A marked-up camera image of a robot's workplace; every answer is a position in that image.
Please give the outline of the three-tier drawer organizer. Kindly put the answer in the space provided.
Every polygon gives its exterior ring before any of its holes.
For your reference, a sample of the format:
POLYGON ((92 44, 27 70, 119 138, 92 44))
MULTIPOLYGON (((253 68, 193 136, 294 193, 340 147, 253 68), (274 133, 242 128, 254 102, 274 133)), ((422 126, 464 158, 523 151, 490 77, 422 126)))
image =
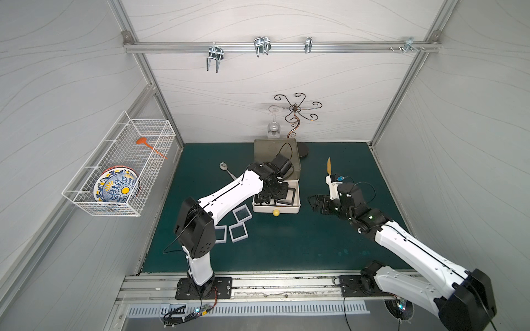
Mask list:
POLYGON ((267 193, 253 198, 253 211, 269 214, 297 214, 300 211, 301 161, 298 144, 294 138, 256 139, 254 160, 272 167, 277 183, 272 183, 267 193))

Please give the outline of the white brooch box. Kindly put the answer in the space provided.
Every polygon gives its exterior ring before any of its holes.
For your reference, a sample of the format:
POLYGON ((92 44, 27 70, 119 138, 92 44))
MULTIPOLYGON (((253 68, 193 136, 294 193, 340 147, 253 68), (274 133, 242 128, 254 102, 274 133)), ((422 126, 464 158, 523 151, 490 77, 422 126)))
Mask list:
POLYGON ((233 243, 248 239, 248 231, 245 223, 236 223, 229 226, 229 234, 233 243))
POLYGON ((240 207, 235 208, 232 210, 232 213, 237 223, 244 223, 253 218, 247 205, 241 205, 240 207))
POLYGON ((228 226, 215 226, 215 243, 225 244, 228 237, 228 226))

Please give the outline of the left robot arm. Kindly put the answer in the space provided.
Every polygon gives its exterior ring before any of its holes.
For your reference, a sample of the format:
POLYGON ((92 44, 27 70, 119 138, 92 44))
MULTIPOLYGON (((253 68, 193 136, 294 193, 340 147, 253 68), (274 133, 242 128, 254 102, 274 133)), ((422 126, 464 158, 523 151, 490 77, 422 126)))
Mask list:
POLYGON ((215 226, 242 202, 255 195, 266 202, 287 196, 287 172, 291 160, 277 154, 273 161, 257 161, 225 187, 198 200, 184 200, 175 224, 176 241, 186 254, 189 279, 199 288, 214 280, 210 251, 216 240, 215 226))

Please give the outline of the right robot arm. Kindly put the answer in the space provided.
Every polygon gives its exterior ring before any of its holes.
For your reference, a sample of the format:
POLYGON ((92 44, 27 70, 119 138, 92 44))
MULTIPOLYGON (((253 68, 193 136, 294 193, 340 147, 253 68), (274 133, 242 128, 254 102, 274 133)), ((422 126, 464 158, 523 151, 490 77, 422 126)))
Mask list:
POLYGON ((347 221, 359 234, 392 251, 421 275, 415 278, 375 261, 360 274, 367 295, 388 294, 395 310, 416 304, 439 318, 447 330, 485 330, 493 325, 497 308, 490 277, 444 258, 408 233, 399 223, 366 202, 351 182, 329 183, 329 194, 308 198, 311 209, 347 221))

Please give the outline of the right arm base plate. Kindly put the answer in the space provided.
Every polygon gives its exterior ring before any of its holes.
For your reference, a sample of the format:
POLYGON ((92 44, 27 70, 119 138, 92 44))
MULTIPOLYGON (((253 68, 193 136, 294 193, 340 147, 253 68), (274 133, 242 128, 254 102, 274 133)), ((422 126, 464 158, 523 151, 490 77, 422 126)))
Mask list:
POLYGON ((362 275, 340 275, 338 286, 343 297, 393 297, 388 292, 383 292, 372 277, 362 275))

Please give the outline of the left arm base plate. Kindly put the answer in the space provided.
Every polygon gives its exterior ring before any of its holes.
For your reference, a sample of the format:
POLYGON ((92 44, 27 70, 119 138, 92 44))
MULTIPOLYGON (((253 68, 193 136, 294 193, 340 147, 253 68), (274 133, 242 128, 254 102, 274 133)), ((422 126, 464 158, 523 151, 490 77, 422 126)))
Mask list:
POLYGON ((177 283, 176 300, 230 299, 232 277, 213 277, 203 285, 197 285, 191 278, 181 278, 177 283))

